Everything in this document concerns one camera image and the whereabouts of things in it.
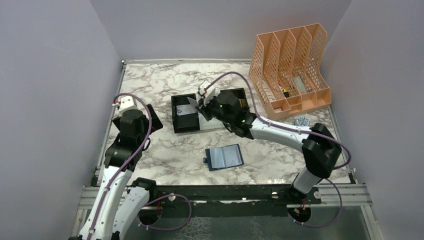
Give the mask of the black white three-compartment tray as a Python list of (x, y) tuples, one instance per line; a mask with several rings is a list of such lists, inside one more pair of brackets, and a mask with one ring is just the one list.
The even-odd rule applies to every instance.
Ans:
[(198, 100), (195, 93), (171, 96), (172, 125), (176, 134), (224, 130), (227, 126), (216, 118), (209, 121), (191, 104)]

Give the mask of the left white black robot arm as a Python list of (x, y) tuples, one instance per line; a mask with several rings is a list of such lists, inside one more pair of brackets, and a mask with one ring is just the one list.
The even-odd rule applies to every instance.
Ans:
[(153, 199), (156, 181), (142, 178), (122, 200), (143, 151), (150, 145), (150, 135), (163, 128), (152, 105), (145, 108), (147, 112), (143, 113), (134, 103), (120, 103), (119, 116), (112, 120), (119, 133), (105, 151), (100, 187), (91, 212), (74, 239), (122, 240), (137, 210)]

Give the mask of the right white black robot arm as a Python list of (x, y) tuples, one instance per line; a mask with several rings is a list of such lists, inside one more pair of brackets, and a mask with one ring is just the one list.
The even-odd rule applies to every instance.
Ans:
[(238, 137), (266, 140), (295, 149), (303, 154), (305, 168), (290, 186), (290, 194), (305, 198), (314, 185), (328, 178), (342, 153), (327, 127), (289, 125), (262, 117), (241, 106), (231, 91), (222, 91), (208, 102), (189, 98), (190, 105), (207, 121), (216, 119)]

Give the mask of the navy blue card holder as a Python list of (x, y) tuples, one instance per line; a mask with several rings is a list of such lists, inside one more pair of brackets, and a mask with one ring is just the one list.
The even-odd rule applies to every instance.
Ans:
[(205, 149), (203, 163), (207, 164), (211, 172), (239, 167), (245, 164), (239, 144)]

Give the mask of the orange plastic file organizer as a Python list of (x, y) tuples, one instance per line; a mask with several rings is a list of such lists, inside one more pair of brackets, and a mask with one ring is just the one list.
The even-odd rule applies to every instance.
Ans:
[[(332, 90), (320, 72), (327, 38), (320, 23), (256, 36), (248, 76), (269, 119), (279, 121), (330, 106)], [(307, 93), (299, 93), (296, 76)]]

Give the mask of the silver credit card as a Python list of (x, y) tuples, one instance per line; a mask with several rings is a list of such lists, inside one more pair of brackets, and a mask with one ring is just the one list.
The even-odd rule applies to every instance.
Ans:
[(187, 100), (188, 100), (189, 104), (191, 105), (191, 107), (193, 108), (193, 110), (195, 112), (198, 112), (199, 111), (199, 103), (197, 102), (197, 100), (193, 99), (191, 97), (187, 97)]

